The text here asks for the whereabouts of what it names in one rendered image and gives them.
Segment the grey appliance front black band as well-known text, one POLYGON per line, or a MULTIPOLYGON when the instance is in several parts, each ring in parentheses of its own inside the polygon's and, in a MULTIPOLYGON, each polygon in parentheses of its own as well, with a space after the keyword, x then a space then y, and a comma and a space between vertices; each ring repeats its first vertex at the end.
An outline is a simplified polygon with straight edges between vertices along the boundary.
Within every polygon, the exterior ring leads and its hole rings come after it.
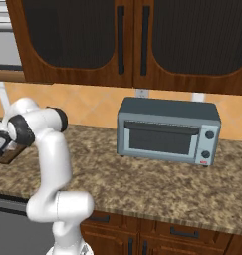
POLYGON ((52 224, 30 221, 27 202, 0 194, 0 255, 46 255, 54 245, 52 224))

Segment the grey toaster oven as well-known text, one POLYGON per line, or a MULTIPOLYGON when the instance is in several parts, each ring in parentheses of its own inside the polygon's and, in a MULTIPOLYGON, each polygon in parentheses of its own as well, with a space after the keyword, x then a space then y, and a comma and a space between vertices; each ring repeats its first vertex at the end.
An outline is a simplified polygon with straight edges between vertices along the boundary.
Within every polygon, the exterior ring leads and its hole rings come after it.
POLYGON ((118 112, 117 153, 209 166, 213 163, 221 119, 211 103, 126 97, 118 112), (150 123, 199 128, 198 135, 130 130, 125 122, 150 123), (207 131, 214 138, 205 137, 207 131), (201 153, 209 151, 210 157, 201 153))

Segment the wooden base cupboard door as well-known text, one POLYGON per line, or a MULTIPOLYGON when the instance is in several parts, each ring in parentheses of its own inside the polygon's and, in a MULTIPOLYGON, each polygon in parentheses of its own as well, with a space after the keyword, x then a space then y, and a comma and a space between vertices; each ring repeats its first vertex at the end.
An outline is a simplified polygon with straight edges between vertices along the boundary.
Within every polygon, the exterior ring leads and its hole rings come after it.
POLYGON ((242 236, 234 235, 225 250, 224 255, 242 255, 242 236))
POLYGON ((136 233, 82 225, 85 241, 92 247, 94 255, 128 255, 128 239, 133 239, 132 255, 138 254, 136 233))
POLYGON ((223 255, 224 250, 206 245, 188 243, 169 238, 155 238, 140 235, 139 255, 142 255, 142 243, 147 241, 146 255, 223 255))

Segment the wooden drawer front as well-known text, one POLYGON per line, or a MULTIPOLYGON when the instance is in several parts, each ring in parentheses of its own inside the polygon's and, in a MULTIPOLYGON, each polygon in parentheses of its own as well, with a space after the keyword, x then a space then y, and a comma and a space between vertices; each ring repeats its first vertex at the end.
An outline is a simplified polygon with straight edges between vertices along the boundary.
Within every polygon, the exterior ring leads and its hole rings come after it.
POLYGON ((83 225, 96 226, 101 228, 127 231, 127 232, 133 232, 133 233, 136 233, 139 230, 139 220, 135 217, 119 215, 119 214, 109 213, 109 212, 101 212, 96 210, 93 212, 91 216, 102 217, 106 215, 110 216, 109 223, 91 221, 88 218, 83 222, 83 225))
POLYGON ((214 246, 217 248, 225 248, 229 242, 231 235, 213 230, 206 230, 197 227, 183 226, 173 223, 165 223, 155 220, 141 219, 140 230, 144 234, 148 234, 157 238, 172 238, 184 240, 187 242, 200 243, 203 245, 214 246), (177 231, 199 232, 199 238, 188 238, 170 234, 170 227, 173 226, 177 231))

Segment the white slanted bar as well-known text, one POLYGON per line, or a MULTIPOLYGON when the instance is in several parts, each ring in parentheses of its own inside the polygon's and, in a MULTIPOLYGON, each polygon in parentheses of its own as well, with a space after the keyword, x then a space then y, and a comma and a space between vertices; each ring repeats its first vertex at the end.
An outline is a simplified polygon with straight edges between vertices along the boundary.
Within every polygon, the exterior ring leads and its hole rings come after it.
POLYGON ((5 83, 1 81, 0 81, 0 102, 4 112, 7 112, 10 107, 10 102, 5 88, 5 83))

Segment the wooden cupboard door dark panel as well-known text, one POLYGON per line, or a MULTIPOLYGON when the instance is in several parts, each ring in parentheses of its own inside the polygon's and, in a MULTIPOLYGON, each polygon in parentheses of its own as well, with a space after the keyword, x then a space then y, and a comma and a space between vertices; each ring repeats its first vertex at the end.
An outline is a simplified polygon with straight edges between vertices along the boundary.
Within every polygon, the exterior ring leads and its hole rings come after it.
POLYGON ((133 0, 6 0, 30 83, 130 88, 133 0), (119 75, 117 7, 124 6, 119 75))
POLYGON ((242 96, 242 0, 134 0, 133 86, 242 96), (146 76, 142 8, 150 7, 146 76))

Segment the white wall socket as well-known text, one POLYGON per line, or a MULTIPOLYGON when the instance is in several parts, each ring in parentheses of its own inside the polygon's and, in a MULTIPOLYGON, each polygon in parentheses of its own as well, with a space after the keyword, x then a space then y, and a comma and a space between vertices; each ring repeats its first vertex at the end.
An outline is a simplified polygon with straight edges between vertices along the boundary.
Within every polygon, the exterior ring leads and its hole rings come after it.
POLYGON ((149 95, 149 90, 146 89, 136 89, 135 90, 135 96, 137 98, 147 98, 149 95))
POLYGON ((191 100, 193 102, 203 102, 205 100, 205 95, 203 93, 193 93, 191 100))

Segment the dark brown cutting board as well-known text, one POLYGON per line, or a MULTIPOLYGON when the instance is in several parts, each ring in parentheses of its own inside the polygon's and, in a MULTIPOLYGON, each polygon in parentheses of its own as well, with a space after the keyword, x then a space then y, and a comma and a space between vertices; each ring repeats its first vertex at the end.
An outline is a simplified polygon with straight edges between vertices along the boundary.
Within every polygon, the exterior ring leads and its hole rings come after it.
POLYGON ((18 144, 14 150, 6 150, 2 156, 0 156, 1 164, 11 163, 24 149, 25 145, 18 144))

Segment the grey range hood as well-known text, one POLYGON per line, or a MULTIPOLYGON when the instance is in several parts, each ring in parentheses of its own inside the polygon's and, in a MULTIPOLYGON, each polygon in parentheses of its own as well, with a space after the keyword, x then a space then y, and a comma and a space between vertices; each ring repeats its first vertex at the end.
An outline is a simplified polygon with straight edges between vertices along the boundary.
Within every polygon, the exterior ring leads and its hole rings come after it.
POLYGON ((5 0, 0 0, 0 70, 22 71, 22 64, 5 0))

